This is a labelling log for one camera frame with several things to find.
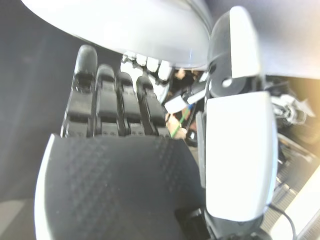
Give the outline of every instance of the dark gray floor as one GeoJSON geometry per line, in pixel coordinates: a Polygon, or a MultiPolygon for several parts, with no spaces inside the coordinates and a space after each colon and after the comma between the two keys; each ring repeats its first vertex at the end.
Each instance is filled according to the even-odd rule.
{"type": "MultiPolygon", "coordinates": [[[[34,197],[47,141],[60,132],[82,44],[21,1],[0,0],[0,202],[34,197]]],[[[99,63],[119,68],[119,54],[96,49],[99,63]]]]}

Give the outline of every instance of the green cable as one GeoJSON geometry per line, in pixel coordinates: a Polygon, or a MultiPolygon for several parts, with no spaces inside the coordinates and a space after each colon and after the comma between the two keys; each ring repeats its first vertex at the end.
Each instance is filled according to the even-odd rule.
{"type": "Polygon", "coordinates": [[[173,138],[175,137],[175,135],[177,134],[177,132],[178,132],[178,130],[179,130],[179,128],[180,128],[180,124],[183,123],[183,121],[185,120],[185,118],[186,118],[186,116],[187,116],[187,114],[188,114],[189,112],[190,112],[190,109],[187,108],[186,111],[185,111],[185,113],[183,114],[182,118],[180,119],[178,126],[176,127],[176,129],[175,129],[175,130],[171,133],[171,135],[170,135],[172,139],[173,139],[173,138]]]}

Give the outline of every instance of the wire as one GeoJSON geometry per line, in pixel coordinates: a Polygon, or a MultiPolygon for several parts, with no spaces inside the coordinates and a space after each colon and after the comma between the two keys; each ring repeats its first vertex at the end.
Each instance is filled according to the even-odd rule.
{"type": "Polygon", "coordinates": [[[192,105],[189,105],[188,108],[186,109],[186,111],[184,112],[183,116],[181,117],[178,126],[175,128],[175,130],[171,133],[171,138],[173,139],[175,137],[175,135],[177,134],[178,130],[180,129],[180,124],[183,123],[183,121],[185,120],[186,116],[188,115],[188,113],[190,112],[190,109],[192,108],[192,105]]]}
{"type": "Polygon", "coordinates": [[[292,228],[292,240],[297,240],[297,234],[296,234],[296,228],[295,228],[295,224],[292,221],[292,219],[285,213],[285,211],[282,211],[281,209],[277,208],[276,206],[270,204],[269,208],[271,208],[272,210],[278,212],[279,214],[282,214],[283,216],[286,217],[286,219],[289,221],[291,228],[292,228]]]}

